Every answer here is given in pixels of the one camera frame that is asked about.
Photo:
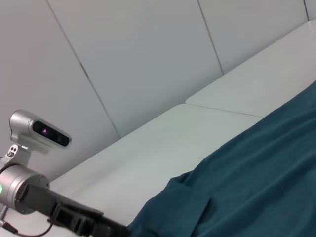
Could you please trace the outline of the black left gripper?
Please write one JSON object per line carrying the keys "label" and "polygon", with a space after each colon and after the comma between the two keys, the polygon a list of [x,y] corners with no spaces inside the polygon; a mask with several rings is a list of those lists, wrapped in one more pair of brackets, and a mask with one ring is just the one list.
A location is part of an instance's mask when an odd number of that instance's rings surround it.
{"label": "black left gripper", "polygon": [[46,188],[27,185],[21,204],[49,218],[59,227],[85,237],[129,237],[130,230],[100,211],[84,206]]}

